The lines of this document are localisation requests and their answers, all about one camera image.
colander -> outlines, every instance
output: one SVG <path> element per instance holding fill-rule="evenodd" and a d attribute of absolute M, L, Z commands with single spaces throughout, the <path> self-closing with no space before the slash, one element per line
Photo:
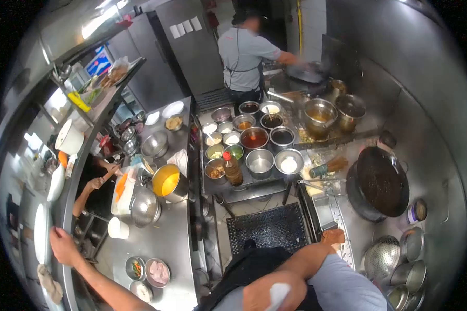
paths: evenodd
<path fill-rule="evenodd" d="M 365 253 L 367 276 L 381 281 L 391 275 L 399 263 L 401 253 L 398 239 L 392 235 L 380 237 Z"/>

bottle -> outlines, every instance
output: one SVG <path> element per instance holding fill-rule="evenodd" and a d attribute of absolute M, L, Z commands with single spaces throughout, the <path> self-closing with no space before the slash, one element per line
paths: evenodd
<path fill-rule="evenodd" d="M 237 159 L 232 157 L 228 151 L 223 153 L 223 159 L 225 160 L 223 168 L 225 169 L 226 179 L 228 179 L 232 186 L 242 185 L 244 178 L 242 178 L 242 171 L 237 163 Z"/>

tiled floor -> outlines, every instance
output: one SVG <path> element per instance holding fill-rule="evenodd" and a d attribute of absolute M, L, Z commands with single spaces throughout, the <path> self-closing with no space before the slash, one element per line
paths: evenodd
<path fill-rule="evenodd" d="M 257 199 L 238 202 L 231 206 L 231 210 L 236 216 L 253 214 L 262 210 L 268 210 L 271 208 L 282 206 L 283 197 L 284 193 L 277 193 L 265 202 L 258 201 Z M 295 202 L 299 202 L 299 200 L 297 197 L 294 196 L 294 189 L 292 189 L 291 194 L 287 198 L 286 204 L 291 204 Z M 230 263 L 231 260 L 229 233 L 226 228 L 226 219 L 230 218 L 230 215 L 221 205 L 216 203 L 215 211 L 218 225 L 219 252 L 222 258 L 222 265 L 224 271 L 225 267 Z"/>

person's hand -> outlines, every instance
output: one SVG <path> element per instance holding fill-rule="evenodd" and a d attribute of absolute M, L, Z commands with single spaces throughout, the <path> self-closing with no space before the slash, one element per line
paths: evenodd
<path fill-rule="evenodd" d="M 73 238 L 62 228 L 52 227 L 50 228 L 50 246 L 52 246 L 52 252 L 54 252 L 55 258 L 61 264 L 76 267 L 83 257 L 78 252 Z"/>
<path fill-rule="evenodd" d="M 247 285 L 243 290 L 244 311 L 264 311 L 271 305 L 270 289 L 275 283 L 286 283 L 291 289 L 278 311 L 294 311 L 306 296 L 304 279 L 292 271 L 275 271 Z"/>

white cup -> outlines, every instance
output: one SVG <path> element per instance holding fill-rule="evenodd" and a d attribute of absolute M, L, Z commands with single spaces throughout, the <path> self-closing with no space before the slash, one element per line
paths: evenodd
<path fill-rule="evenodd" d="M 116 217 L 111 218 L 111 220 L 109 221 L 107 231 L 109 233 L 109 236 L 113 239 L 126 240 L 130 235 L 130 227 L 128 227 L 126 223 L 120 221 Z"/>

